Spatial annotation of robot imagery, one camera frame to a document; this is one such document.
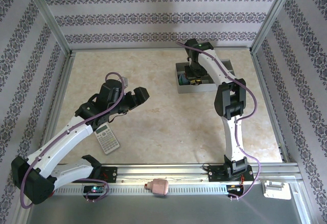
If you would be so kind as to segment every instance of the wall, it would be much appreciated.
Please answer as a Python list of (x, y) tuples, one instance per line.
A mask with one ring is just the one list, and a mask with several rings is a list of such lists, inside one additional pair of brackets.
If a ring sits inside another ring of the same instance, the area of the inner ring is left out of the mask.
[(10, 223), (10, 164), (38, 148), (65, 57), (32, 0), (0, 0), (0, 36), (0, 223)]
[(292, 160), (327, 222), (327, 0), (286, 0), (257, 52)]
[(274, 0), (46, 0), (72, 49), (251, 46)]

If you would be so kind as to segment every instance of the calculator screen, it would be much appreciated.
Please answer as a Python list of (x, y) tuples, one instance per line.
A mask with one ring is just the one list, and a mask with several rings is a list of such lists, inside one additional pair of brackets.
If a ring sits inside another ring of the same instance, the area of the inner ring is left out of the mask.
[(100, 132), (106, 130), (107, 128), (108, 128), (108, 127), (107, 127), (106, 125), (104, 125), (103, 127), (98, 128), (98, 129), (96, 130), (96, 133), (100, 133)]

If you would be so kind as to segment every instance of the marble floor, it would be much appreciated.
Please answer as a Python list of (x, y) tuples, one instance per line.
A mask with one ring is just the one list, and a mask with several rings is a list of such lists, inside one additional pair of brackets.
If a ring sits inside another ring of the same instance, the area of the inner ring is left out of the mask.
[[(261, 162), (281, 162), (249, 51), (217, 49), (216, 52), (220, 59), (231, 60), (236, 77), (244, 78), (258, 99), (257, 113), (242, 124), (245, 151)], [(118, 150), (105, 155), (95, 135), (91, 135), (62, 163), (72, 163), (86, 154), (101, 163), (112, 164), (222, 163), (225, 135), (214, 109), (216, 92), (177, 93), (175, 63), (185, 60), (183, 49), (78, 52), (57, 131), (67, 124), (80, 104), (99, 92), (108, 72), (127, 77), (127, 91), (145, 87), (150, 98), (110, 124), (121, 145)], [(253, 100), (247, 94), (245, 114), (252, 109)]]

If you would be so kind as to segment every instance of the pink object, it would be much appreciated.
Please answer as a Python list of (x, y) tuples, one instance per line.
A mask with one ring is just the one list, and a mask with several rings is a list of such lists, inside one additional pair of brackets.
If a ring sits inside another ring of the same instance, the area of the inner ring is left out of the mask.
[(152, 193), (166, 195), (168, 193), (168, 180), (154, 179), (145, 184), (144, 188), (152, 190)]

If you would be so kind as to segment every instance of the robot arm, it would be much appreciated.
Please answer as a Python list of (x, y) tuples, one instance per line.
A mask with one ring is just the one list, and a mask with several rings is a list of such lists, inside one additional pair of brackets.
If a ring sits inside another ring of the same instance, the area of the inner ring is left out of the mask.
[(69, 123), (49, 142), (39, 150), (29, 155), (27, 160), (17, 156), (11, 163), (12, 176), (15, 186), (21, 187), (23, 177), (28, 168), (35, 163), (35, 159), (45, 151), (42, 158), (35, 163), (25, 181), (24, 194), (34, 204), (45, 201), (52, 192), (67, 183), (81, 178), (97, 179), (100, 174), (101, 164), (90, 155), (83, 156), (74, 164), (58, 165), (58, 163), (84, 138), (91, 135), (99, 126), (109, 120), (113, 114), (125, 114), (129, 110), (143, 104), (149, 94), (143, 87), (134, 89), (122, 96), (120, 102), (104, 115), (90, 120), (81, 126), (68, 131), (48, 151), (45, 149), (63, 132), (74, 127), (84, 120), (103, 113), (118, 101), (122, 92), (122, 83), (117, 80), (108, 79), (102, 84), (99, 94), (94, 94), (86, 103), (82, 104), (75, 112), (75, 116)]
[(222, 71), (219, 66), (205, 54), (195, 50), (185, 49), (188, 54), (188, 60), (191, 59), (190, 66), (185, 67), (186, 78), (190, 83), (199, 85), (201, 84), (201, 78), (210, 75), (218, 88), (215, 98), (215, 110), (222, 118), (226, 137), (224, 169), (229, 177), (240, 174), (247, 169), (247, 158), (240, 150), (240, 147), (243, 149), (241, 121), (238, 122), (237, 129), (240, 147), (237, 145), (235, 138), (235, 122), (243, 114), (243, 109), (246, 105), (246, 92), (245, 89), (228, 79), (225, 74), (227, 73), (229, 77), (237, 80), (243, 85), (245, 85), (245, 81), (244, 79), (237, 79), (227, 70), (209, 42), (198, 43), (196, 39), (190, 39), (185, 43), (185, 46), (200, 49), (214, 56), (223, 69)]

